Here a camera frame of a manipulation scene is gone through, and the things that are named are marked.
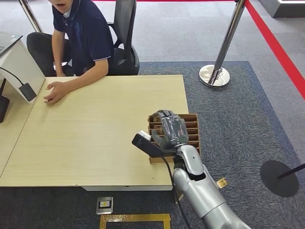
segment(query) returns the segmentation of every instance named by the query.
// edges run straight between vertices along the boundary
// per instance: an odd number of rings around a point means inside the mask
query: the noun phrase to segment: red stripe
[[[294,86],[305,99],[305,79],[299,72],[299,70],[287,55],[286,52],[276,40],[276,38],[264,22],[263,19],[250,3],[249,0],[246,1],[246,7],[264,37],[267,43],[276,55],[279,63],[288,75],[288,77],[294,84]]]
[[[93,1],[115,1],[115,0],[93,0]],[[137,0],[137,1],[157,1],[157,2],[163,2],[163,1],[185,1],[185,2],[188,2],[188,1],[233,1],[233,0]]]

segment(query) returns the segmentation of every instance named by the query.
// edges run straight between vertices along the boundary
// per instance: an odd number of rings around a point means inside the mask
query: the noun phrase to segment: gold floor marking
[[[107,222],[150,222],[163,221],[164,229],[170,229],[169,214],[140,214],[140,215],[101,215],[99,229],[105,229]]]

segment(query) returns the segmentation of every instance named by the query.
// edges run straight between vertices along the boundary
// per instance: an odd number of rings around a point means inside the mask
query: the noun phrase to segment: child's hand
[[[63,82],[53,82],[47,86],[47,90],[53,88],[52,92],[49,95],[44,96],[45,104],[54,104],[70,92],[66,83]]]

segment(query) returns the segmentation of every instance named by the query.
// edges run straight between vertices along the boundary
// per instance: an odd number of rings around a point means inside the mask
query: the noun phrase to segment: boy
[[[53,82],[45,103],[54,104],[68,93],[99,80],[109,72],[114,45],[106,20],[91,0],[50,0],[52,3],[53,35],[29,34],[29,52],[45,76],[79,76],[68,82]],[[69,40],[64,38],[67,33]],[[72,67],[62,67],[72,60]]]

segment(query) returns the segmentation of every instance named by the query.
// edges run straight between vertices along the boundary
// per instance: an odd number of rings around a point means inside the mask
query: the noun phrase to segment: small black box
[[[19,89],[29,102],[35,99],[37,96],[36,93],[35,93],[35,91],[29,83],[23,84],[21,87],[20,87]]]

